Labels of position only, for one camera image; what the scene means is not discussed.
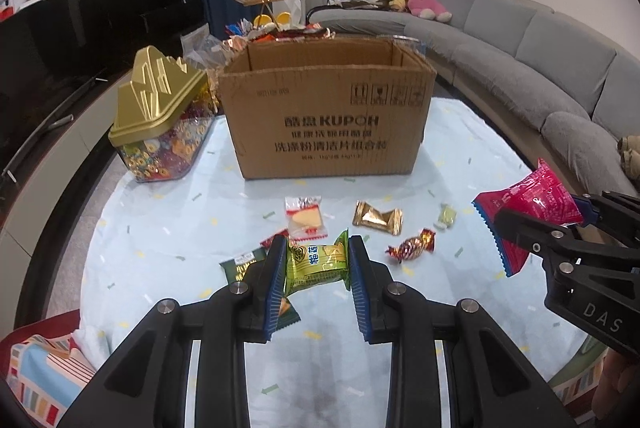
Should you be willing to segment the right hand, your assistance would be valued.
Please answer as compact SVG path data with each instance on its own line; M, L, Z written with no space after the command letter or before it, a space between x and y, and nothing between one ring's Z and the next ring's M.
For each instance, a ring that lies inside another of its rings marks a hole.
M591 406L596 427L638 427L639 361L608 350Z

